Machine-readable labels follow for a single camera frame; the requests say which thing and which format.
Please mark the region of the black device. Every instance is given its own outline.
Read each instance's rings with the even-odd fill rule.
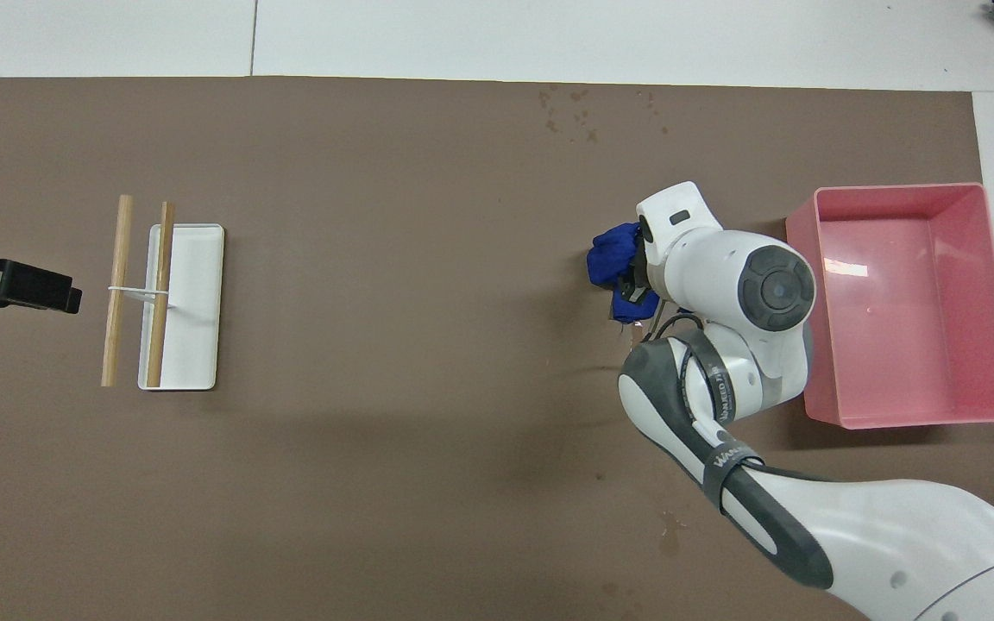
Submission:
[[[74,315],[82,298],[83,292],[72,288],[71,276],[0,259],[0,308],[13,304]]]

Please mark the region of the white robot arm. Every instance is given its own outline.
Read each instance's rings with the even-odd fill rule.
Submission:
[[[639,204],[647,279],[702,329],[644,342],[620,371],[639,431],[790,578],[875,620],[994,620],[994,507],[922,480],[832,483],[766,467],[725,429],[808,381],[808,263],[725,231],[693,182]]]

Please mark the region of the pink plastic bin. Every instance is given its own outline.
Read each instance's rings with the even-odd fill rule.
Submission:
[[[821,188],[786,229],[816,279],[809,417],[846,429],[994,421],[982,185]]]

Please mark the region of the brown tabletop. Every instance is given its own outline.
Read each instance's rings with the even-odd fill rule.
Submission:
[[[784,235],[821,185],[979,180],[969,94],[0,79],[0,618],[856,618],[627,422],[593,235],[694,180]],[[217,389],[99,389],[119,193],[228,230]],[[994,504],[994,425],[733,426],[770,464]]]

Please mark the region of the wooden stick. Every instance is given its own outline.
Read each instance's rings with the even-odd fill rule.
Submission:
[[[129,264],[129,225],[133,222],[133,197],[122,194],[117,200],[117,229],[114,232],[114,271],[110,285],[125,286]],[[106,310],[106,343],[102,351],[102,386],[117,384],[117,349],[122,342],[122,291],[110,290]]]
[[[159,221],[159,256],[155,261],[155,290],[166,292],[171,286],[171,237],[174,236],[174,204],[163,202]],[[155,294],[153,329],[148,339],[148,388],[159,388],[163,371],[163,336],[167,331],[166,293]]]

